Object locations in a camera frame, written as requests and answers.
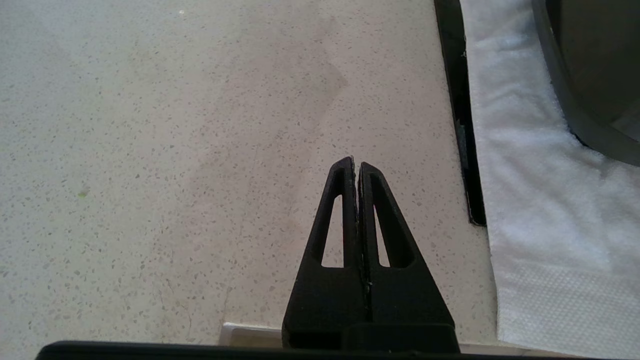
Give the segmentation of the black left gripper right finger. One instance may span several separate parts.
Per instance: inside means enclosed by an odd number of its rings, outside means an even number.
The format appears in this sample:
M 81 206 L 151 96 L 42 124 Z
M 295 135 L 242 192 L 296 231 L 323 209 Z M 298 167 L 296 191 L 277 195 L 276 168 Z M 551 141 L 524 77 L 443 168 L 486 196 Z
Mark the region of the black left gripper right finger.
M 358 347 L 386 353 L 459 353 L 455 322 L 383 173 L 359 169 L 365 321 Z

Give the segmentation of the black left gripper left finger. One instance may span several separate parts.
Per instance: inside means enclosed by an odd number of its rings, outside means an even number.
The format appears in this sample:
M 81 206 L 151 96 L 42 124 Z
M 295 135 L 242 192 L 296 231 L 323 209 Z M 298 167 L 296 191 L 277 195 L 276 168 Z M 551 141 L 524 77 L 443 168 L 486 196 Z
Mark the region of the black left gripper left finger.
M 336 198 L 342 198 L 343 265 L 329 268 L 322 260 Z M 348 156 L 332 164 L 327 174 L 283 317 L 283 347 L 339 350 L 345 330 L 365 322 L 358 218 L 354 159 Z

